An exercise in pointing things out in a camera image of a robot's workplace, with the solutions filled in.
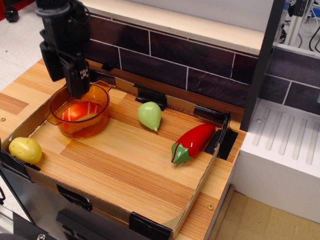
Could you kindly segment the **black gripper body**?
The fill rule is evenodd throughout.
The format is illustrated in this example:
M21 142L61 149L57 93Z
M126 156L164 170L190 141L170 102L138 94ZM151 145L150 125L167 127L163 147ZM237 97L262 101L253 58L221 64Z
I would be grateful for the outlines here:
M42 57L46 63L81 63L90 39L90 12L86 9L37 9L44 29L40 31Z

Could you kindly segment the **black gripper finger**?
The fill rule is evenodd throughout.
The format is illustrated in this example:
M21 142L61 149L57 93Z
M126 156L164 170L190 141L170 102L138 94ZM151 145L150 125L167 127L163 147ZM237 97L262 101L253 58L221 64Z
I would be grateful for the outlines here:
M45 41L39 47L51 80L55 82L63 79L65 74L58 54Z
M81 53L67 61L63 66L67 89L71 97L80 99L90 88L90 68Z

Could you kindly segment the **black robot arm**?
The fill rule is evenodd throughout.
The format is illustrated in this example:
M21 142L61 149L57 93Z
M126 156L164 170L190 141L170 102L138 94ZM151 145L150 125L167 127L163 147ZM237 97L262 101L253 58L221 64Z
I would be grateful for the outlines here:
M78 0L38 0L35 11L43 22L40 50L51 80L65 79L70 96L80 99L90 85L84 54L90 40L88 8Z

